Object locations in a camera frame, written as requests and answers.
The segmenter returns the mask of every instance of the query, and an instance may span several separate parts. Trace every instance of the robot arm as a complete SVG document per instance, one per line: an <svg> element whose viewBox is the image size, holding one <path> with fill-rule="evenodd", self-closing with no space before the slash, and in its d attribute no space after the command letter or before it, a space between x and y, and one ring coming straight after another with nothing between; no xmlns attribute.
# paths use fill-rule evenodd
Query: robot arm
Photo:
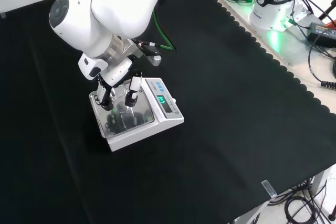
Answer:
<svg viewBox="0 0 336 224"><path fill-rule="evenodd" d="M125 42L147 28L158 0L56 0L49 21L55 33L83 51L79 67L84 76L99 78L97 102L111 110L110 92L131 77L126 105L134 106L141 86L141 72L133 63L138 50L125 49Z"/></svg>

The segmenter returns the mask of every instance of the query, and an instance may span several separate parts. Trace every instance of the green light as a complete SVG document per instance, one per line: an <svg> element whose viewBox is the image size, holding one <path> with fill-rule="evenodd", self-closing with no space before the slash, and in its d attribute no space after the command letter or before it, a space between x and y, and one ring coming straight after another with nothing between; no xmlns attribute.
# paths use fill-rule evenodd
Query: green light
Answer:
<svg viewBox="0 0 336 224"><path fill-rule="evenodd" d="M267 34L267 37L269 39L269 43L270 45L273 47L273 49L276 51L276 52L279 52L279 46L280 46L280 43L279 43L279 36L278 36L278 32L277 31L270 31L268 34Z"/></svg>
<svg viewBox="0 0 336 224"><path fill-rule="evenodd" d="M159 102L161 102L161 103L165 103L163 97L158 97L158 99L159 99Z"/></svg>

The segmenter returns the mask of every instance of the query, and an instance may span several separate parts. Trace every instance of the white table surface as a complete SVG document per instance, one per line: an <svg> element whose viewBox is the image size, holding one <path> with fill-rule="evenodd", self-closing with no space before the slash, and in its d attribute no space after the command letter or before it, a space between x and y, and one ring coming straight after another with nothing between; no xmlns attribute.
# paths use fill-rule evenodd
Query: white table surface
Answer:
<svg viewBox="0 0 336 224"><path fill-rule="evenodd" d="M223 0L218 1L223 5L223 7L226 7L226 4ZM255 32L247 29L246 26L244 26L242 22L240 22L239 17L236 16L234 17L236 21L240 23L241 26L243 26L254 37L256 36ZM275 59L279 60L280 63L282 62L282 59L278 55L274 54L274 52L266 44L264 44L259 39L257 39L257 42L260 43L261 47L265 48L269 54L272 54ZM332 74L332 65L333 65L332 60L330 60L327 57L318 57L316 59L311 60L311 65L314 70L314 73L321 80L336 82L336 79ZM301 80L301 83L307 87L307 90L309 90L314 94L314 97L318 98L323 105L327 106L330 109L330 112L336 114L336 91L320 87L320 83L310 73L308 67L308 55L307 55L307 62L295 67L291 66L286 67L288 71L292 72L296 78Z"/></svg>

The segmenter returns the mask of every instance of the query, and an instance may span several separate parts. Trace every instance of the table leg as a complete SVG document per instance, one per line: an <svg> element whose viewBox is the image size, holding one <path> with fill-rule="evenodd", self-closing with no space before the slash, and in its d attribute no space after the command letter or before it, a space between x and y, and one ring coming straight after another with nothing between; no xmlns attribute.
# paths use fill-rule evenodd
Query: table leg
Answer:
<svg viewBox="0 0 336 224"><path fill-rule="evenodd" d="M316 195L316 193L325 185L329 173L330 173L331 167L320 172L318 175L314 177L313 185L311 186L311 192L313 195Z"/></svg>
<svg viewBox="0 0 336 224"><path fill-rule="evenodd" d="M250 212L247 212L246 214L240 216L235 224L251 224L252 221L257 217L257 215L260 214L261 211L263 211L263 209L267 206L268 203L269 201L263 203L259 207L256 207Z"/></svg>
<svg viewBox="0 0 336 224"><path fill-rule="evenodd" d="M336 220L336 206L335 206L335 208L334 208L334 211L332 212L332 214L331 215L329 215L329 220L331 220L331 221L335 221Z"/></svg>

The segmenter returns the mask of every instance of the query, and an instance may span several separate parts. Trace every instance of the black tablecloth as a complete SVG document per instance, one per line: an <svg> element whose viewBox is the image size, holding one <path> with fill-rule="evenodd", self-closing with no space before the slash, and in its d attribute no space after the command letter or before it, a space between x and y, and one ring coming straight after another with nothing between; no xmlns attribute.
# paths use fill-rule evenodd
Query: black tablecloth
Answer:
<svg viewBox="0 0 336 224"><path fill-rule="evenodd" d="M280 193L336 163L335 115L216 0L165 0L177 53L140 60L185 122L110 152L53 2L0 20L0 222L227 223L269 199L263 180ZM141 38L164 43L153 21Z"/></svg>

